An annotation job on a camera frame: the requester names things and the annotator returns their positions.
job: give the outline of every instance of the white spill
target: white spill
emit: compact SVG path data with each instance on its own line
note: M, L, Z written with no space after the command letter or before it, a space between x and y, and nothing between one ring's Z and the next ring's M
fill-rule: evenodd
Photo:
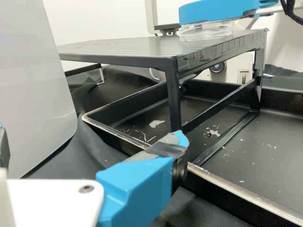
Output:
M164 123L165 121L160 121L160 120L154 120L152 121L151 123L149 123L149 125L152 127L152 128L156 128L159 124L162 124Z
M152 139L154 139L154 138L156 138L156 136L154 136L154 137L152 137L152 138L150 138L147 142L149 142L149 141L151 141Z
M144 142L146 142L146 134L144 132L142 132L140 130L134 130L134 131L142 133L143 136L144 136Z
M211 129L210 129L208 133L211 133L212 135L215 135L215 136L217 136L217 137L221 136L221 134L218 132L218 130L217 130L217 131L214 131L214 130L211 130Z

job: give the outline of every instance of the cable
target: cable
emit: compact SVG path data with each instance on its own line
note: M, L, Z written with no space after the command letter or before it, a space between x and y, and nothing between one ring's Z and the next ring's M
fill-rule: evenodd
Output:
M294 20L298 24L303 25L303 18L294 14L295 0L286 0L286 2L285 0L280 0L280 1L285 15L289 16L292 20Z

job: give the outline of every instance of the ridged metal surface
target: ridged metal surface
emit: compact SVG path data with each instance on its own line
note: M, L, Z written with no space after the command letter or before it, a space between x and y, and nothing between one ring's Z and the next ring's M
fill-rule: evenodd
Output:
M256 34L257 37L259 32L260 30L235 31L232 36L218 40L190 42L180 41L178 36L91 40L60 45L58 46L58 52L61 59L64 60L68 59L70 55L174 58L195 53L247 35Z

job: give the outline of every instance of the white plastic cover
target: white plastic cover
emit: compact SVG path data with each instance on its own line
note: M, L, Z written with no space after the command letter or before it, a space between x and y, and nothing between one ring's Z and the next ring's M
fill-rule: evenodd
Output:
M9 177L25 174L76 130L42 0L0 2L0 122L9 139Z

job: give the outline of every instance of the clear petri dish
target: clear petri dish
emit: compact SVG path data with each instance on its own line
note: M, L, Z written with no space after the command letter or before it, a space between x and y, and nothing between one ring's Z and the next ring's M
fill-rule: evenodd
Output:
M233 34L234 21L199 22L182 25L179 29L181 41L198 41L225 38Z

